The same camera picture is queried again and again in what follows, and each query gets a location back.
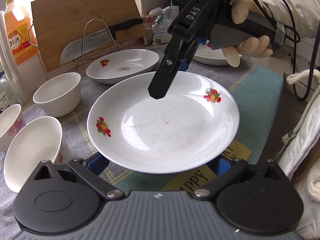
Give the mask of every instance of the white plate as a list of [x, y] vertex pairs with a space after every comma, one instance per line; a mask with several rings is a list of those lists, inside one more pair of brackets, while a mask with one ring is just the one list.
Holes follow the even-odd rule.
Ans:
[[87, 75], [102, 84], [113, 85], [150, 71], [158, 60], [159, 55], [151, 50], [121, 50], [92, 62], [87, 68]]
[[226, 61], [226, 58], [224, 57], [222, 50], [212, 50], [210, 48], [209, 41], [207, 41], [206, 45], [199, 44], [199, 47], [193, 59], [195, 61], [208, 65], [228, 65], [228, 62]]
[[[148, 93], [154, 74], [126, 79], [93, 104], [87, 130], [98, 151], [130, 170], [156, 174], [190, 170], [220, 155], [239, 126], [230, 93], [209, 78], [178, 72], [167, 95], [155, 100]], [[213, 89], [221, 98], [215, 103], [207, 101]]]

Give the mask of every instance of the table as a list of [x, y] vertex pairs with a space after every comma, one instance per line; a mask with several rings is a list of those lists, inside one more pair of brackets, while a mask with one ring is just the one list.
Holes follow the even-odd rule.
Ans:
[[[164, 55], [165, 46], [154, 49]], [[240, 112], [239, 130], [235, 140], [223, 152], [229, 159], [243, 158], [255, 164], [267, 141], [283, 88], [282, 75], [260, 65], [241, 60], [238, 68], [209, 66], [193, 61], [189, 72], [215, 80], [230, 91]], [[70, 114], [58, 118], [65, 139], [74, 158], [88, 158], [96, 152], [87, 134], [87, 116], [96, 99], [110, 85], [95, 82], [89, 77], [81, 80], [82, 98]], [[38, 105], [24, 112], [26, 122], [45, 116]], [[12, 214], [16, 194], [11, 192], [3, 179], [4, 154], [0, 154], [0, 239], [11, 239], [20, 230]], [[114, 163], [100, 175], [104, 180], [128, 193], [130, 190], [179, 190], [192, 192], [216, 176], [206, 166], [179, 174], [153, 175], [127, 170]]]

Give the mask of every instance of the stack of plastic cups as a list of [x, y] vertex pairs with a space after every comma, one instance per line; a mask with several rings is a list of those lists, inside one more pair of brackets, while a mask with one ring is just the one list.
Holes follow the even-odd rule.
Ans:
[[4, 23], [4, 11], [0, 11], [0, 62], [19, 103], [26, 104], [30, 100], [30, 94], [27, 92], [13, 58]]

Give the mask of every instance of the pink floral cup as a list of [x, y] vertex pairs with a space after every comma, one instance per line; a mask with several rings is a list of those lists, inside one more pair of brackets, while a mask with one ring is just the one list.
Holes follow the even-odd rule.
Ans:
[[25, 125], [19, 104], [10, 106], [0, 114], [0, 151], [7, 152], [10, 143]]

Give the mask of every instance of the metal screw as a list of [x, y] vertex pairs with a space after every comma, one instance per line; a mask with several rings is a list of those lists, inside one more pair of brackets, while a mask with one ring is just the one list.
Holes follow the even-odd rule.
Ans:
[[111, 198], [120, 198], [123, 196], [123, 192], [119, 189], [112, 189], [107, 192], [107, 196]]
[[161, 193], [157, 193], [154, 195], [155, 198], [160, 199], [163, 197], [163, 195]]
[[197, 197], [208, 197], [210, 195], [210, 191], [204, 188], [197, 189], [194, 193]]

